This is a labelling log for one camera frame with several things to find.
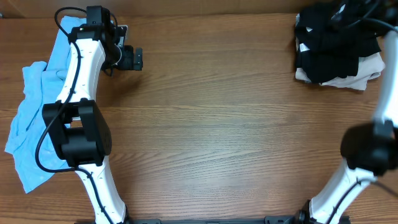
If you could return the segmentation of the light blue t-shirt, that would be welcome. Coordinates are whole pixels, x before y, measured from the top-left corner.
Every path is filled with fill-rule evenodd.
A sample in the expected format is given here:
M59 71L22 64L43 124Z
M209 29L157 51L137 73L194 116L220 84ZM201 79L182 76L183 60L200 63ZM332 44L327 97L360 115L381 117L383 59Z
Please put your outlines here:
M5 152L13 156L15 170L27 194L53 176L37 166L35 149L45 129L42 107L55 102L65 82L70 59L67 37L58 31L49 61L33 62L22 68L25 98L11 122Z

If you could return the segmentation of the black t-shirt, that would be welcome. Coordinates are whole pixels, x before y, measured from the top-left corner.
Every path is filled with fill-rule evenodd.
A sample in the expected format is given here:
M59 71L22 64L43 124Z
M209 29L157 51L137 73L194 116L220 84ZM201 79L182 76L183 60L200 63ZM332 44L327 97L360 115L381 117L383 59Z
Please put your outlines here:
M352 11L345 2L316 2L297 15L295 36L313 53L368 57L380 52L375 32L354 19L343 21Z

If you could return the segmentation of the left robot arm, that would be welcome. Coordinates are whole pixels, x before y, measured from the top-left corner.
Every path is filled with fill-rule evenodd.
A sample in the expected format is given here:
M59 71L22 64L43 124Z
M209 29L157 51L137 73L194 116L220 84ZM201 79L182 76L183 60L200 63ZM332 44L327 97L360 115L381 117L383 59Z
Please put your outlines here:
M68 165L64 172L79 176L95 223L132 223L110 169L111 131L95 99L100 73L142 70L143 51L125 45L127 26L118 25L107 8L88 6L83 12L86 22L65 33L71 52L67 77L56 101L43 106L45 130L39 141L49 136Z

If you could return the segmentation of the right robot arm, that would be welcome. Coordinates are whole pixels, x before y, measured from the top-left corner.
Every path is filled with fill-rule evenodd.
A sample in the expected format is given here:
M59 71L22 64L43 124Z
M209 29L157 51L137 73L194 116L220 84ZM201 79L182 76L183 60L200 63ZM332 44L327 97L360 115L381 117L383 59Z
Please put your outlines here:
M386 67L373 120L349 128L340 146L342 161L321 192L291 223L349 223L345 210L378 177L397 169L397 1L340 1L332 24L363 24L384 38Z

